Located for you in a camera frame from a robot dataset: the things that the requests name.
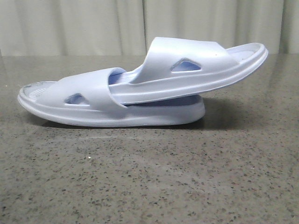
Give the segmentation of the white pleated curtain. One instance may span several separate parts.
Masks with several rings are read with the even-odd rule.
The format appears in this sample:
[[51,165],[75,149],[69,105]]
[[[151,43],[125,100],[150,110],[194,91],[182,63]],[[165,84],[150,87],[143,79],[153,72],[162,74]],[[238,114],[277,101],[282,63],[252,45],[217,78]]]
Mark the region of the white pleated curtain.
[[3,0],[2,56],[143,55],[156,36],[298,53],[296,0]]

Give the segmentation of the light blue slipper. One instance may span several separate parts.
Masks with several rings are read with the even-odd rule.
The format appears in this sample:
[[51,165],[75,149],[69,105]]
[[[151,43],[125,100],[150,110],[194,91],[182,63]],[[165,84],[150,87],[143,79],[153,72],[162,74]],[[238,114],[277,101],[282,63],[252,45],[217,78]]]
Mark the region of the light blue slipper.
[[73,126],[121,127],[188,124],[205,115],[201,96],[192,95],[145,105],[125,106],[112,96],[110,68],[69,76],[57,82],[32,83],[20,89],[18,101],[30,113]]
[[261,43],[225,49],[216,42],[156,37],[143,64],[112,78],[109,88],[125,105],[189,96],[244,79],[267,55]]

